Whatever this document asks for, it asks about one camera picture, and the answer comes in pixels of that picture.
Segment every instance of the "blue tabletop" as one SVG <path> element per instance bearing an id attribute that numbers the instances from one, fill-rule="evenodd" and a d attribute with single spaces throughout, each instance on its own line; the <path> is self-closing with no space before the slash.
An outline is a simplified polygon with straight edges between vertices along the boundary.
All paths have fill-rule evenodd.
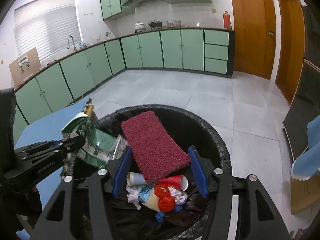
<path id="1" fill-rule="evenodd" d="M 83 110 L 86 101 L 87 99 L 83 99 L 82 101 L 74 105 L 68 106 L 32 123 L 23 131 L 15 148 L 17 149 L 40 141 L 61 140 L 62 128 L 73 117 L 75 117 L 79 112 Z M 48 203 L 50 197 L 60 184 L 60 173 L 61 169 L 55 171 L 53 174 L 48 176 L 37 185 L 37 188 L 40 192 L 40 199 L 43 208 Z M 25 230 L 18 231 L 17 235 L 22 240 L 29 239 L 29 234 Z"/>

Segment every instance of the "sponge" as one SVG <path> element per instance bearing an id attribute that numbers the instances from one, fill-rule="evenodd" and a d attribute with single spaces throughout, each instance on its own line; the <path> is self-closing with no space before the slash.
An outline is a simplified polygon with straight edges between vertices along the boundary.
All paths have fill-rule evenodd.
<path id="1" fill-rule="evenodd" d="M 121 123 L 133 156 L 148 184 L 190 164 L 190 157 L 168 135 L 152 111 Z"/>

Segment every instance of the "black trash bag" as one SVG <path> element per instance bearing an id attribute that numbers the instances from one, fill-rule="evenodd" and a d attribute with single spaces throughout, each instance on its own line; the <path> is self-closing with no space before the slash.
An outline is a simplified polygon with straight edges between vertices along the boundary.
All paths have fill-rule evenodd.
<path id="1" fill-rule="evenodd" d="M 102 118 L 99 121 L 101 130 L 115 137 L 119 134 L 124 136 L 121 123 L 149 110 L 156 114 L 165 130 L 184 152 L 195 145 L 201 157 L 208 158 L 216 168 L 232 174 L 230 155 L 220 135 L 205 120 L 184 109 L 163 105 L 123 108 Z M 78 159 L 73 167 L 73 176 L 84 178 L 95 171 L 96 168 Z M 130 171 L 140 172 L 135 161 L 132 161 Z M 177 174 L 184 174 L 189 180 L 189 198 L 183 213 L 177 215 L 169 212 L 165 215 L 164 222 L 157 222 L 156 212 L 144 205 L 137 210 L 133 204 L 128 203 L 125 186 L 118 199 L 111 200 L 114 223 L 122 240 L 194 240 L 203 234 L 214 197 L 206 201 L 201 199 L 189 168 L 171 175 Z"/>

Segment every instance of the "countertop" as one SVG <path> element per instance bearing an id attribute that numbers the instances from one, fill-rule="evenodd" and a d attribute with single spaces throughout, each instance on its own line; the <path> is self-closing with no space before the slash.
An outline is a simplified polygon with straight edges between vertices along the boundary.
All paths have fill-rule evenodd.
<path id="1" fill-rule="evenodd" d="M 104 44 L 106 42 L 109 42 L 109 41 L 114 41 L 114 40 L 118 40 L 118 39 L 122 39 L 122 38 L 125 38 L 125 37 L 130 37 L 130 36 L 133 36 L 133 35 L 137 35 L 137 34 L 143 34 L 143 33 L 151 33 L 151 32 L 159 32 L 159 31 L 167 31 L 167 30 L 193 30 L 193 29 L 200 29 L 200 30 L 213 30 L 213 31 L 223 31 L 223 32 L 234 32 L 233 30 L 226 30 L 226 29 L 221 29 L 221 28 L 206 28 L 206 27 L 175 27 L 175 28 L 163 28 L 163 29 L 155 29 L 155 30 L 148 30 L 148 31 L 144 31 L 144 32 L 140 32 L 140 33 L 131 33 L 131 34 L 128 34 L 128 35 L 125 35 L 125 36 L 122 36 L 122 37 L 118 37 L 118 38 L 114 38 L 114 39 L 110 39 L 110 40 L 107 40 L 107 41 L 101 41 L 99 43 L 96 43 L 96 44 L 93 44 L 91 46 L 88 46 L 84 49 L 78 49 L 77 51 L 74 51 L 64 57 L 62 57 L 61 59 L 59 60 L 55 60 L 55 62 L 51 63 L 50 65 L 47 65 L 43 68 L 40 68 L 38 70 L 37 73 L 35 73 L 33 76 L 31 76 L 30 78 L 28 78 L 27 80 L 25 80 L 25 82 L 23 82 L 21 85 L 19 85 L 18 87 L 16 87 L 14 89 L 14 91 L 18 91 L 21 87 L 23 87 L 25 84 L 27 84 L 31 79 L 35 78 L 37 75 L 39 75 L 40 73 L 42 73 L 43 71 L 47 70 L 48 68 L 52 67 L 53 65 L 59 63 L 60 61 L 68 58 L 68 57 L 71 57 L 81 51 L 85 51 L 87 49 L 90 49 L 92 47 L 95 47 L 95 46 L 98 46 L 100 44 Z"/>

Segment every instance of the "window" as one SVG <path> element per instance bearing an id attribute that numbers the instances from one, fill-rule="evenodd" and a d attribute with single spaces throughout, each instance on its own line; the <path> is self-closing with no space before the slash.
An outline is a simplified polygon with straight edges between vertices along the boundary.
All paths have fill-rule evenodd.
<path id="1" fill-rule="evenodd" d="M 18 57 L 36 47 L 43 60 L 65 49 L 69 35 L 81 42 L 75 0 L 30 2 L 14 11 L 14 22 Z"/>

